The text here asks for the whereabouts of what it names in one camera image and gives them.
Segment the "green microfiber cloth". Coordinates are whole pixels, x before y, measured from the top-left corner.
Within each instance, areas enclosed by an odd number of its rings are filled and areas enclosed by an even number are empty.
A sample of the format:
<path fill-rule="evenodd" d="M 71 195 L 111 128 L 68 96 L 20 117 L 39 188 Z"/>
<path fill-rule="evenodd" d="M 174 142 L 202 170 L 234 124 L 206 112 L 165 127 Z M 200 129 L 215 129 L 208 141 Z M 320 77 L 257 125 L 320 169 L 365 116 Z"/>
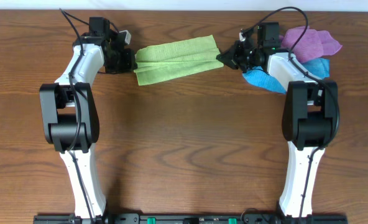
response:
<path fill-rule="evenodd" d="M 151 45 L 136 53 L 138 85 L 152 85 L 223 67 L 212 35 Z"/>

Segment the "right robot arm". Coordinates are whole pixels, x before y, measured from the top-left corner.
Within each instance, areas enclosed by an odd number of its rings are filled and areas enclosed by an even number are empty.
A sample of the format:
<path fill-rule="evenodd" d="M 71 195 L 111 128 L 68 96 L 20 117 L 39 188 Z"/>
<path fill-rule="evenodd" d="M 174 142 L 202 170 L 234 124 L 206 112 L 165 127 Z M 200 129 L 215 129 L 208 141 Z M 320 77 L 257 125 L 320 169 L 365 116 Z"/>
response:
<path fill-rule="evenodd" d="M 312 218 L 312 195 L 320 160 L 339 126 L 338 86 L 309 72 L 281 46 L 279 24 L 260 22 L 216 58 L 234 70 L 261 67 L 285 89 L 282 132 L 288 142 L 285 186 L 278 201 L 282 222 Z"/>

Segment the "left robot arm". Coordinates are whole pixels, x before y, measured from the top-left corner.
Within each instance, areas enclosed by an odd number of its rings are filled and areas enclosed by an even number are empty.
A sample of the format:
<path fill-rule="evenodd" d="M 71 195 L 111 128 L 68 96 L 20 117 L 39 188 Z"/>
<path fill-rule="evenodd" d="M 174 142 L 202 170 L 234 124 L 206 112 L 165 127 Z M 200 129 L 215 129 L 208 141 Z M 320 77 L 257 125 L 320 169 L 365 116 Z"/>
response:
<path fill-rule="evenodd" d="M 59 153 L 75 199 L 72 215 L 37 216 L 36 223 L 107 223 L 106 197 L 95 161 L 99 118 L 92 85 L 99 73 L 119 74 L 137 68 L 128 48 L 131 34 L 104 17 L 91 17 L 89 30 L 77 34 L 73 56 L 63 74 L 39 90 L 46 141 Z"/>

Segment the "purple microfiber cloth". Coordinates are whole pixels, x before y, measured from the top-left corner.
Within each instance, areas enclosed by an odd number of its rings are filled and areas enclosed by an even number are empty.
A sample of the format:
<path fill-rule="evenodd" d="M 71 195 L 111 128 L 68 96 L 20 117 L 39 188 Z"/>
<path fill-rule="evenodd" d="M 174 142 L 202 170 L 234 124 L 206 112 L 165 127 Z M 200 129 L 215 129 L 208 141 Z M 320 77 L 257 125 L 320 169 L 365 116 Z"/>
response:
<path fill-rule="evenodd" d="M 279 35 L 281 47 L 290 49 L 304 31 L 304 27 L 296 27 Z M 343 46 L 326 30 L 307 28 L 305 34 L 296 44 L 292 52 L 300 63 L 305 63 L 323 56 L 332 56 L 338 53 Z"/>

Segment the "blue microfiber cloth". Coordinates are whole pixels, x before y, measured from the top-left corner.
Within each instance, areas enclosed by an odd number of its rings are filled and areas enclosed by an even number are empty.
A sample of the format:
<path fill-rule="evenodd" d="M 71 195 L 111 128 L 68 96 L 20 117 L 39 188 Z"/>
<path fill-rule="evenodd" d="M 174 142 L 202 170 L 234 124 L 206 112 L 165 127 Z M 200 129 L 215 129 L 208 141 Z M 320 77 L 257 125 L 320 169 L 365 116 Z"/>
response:
<path fill-rule="evenodd" d="M 313 59 L 309 62 L 297 65 L 309 75 L 317 79 L 329 77 L 329 60 L 324 58 Z M 245 80 L 259 88 L 268 91 L 286 94 L 289 82 L 305 81 L 313 82 L 297 69 L 287 58 L 272 57 L 267 65 L 267 73 L 262 72 L 259 67 L 243 73 Z"/>

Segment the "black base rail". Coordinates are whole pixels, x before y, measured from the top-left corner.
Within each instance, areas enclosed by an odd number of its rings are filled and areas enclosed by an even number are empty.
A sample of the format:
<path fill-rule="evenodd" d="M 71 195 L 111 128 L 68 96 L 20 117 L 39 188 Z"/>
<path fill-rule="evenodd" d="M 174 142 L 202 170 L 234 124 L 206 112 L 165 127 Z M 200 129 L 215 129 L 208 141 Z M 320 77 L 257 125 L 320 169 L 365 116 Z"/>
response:
<path fill-rule="evenodd" d="M 73 224 L 262 224 L 262 223 L 310 223 L 348 224 L 344 215 L 312 215 L 306 218 L 288 218 L 274 214 L 248 213 L 245 215 L 139 215 L 122 213 L 104 217 L 89 218 L 74 215 L 36 215 L 34 223 Z"/>

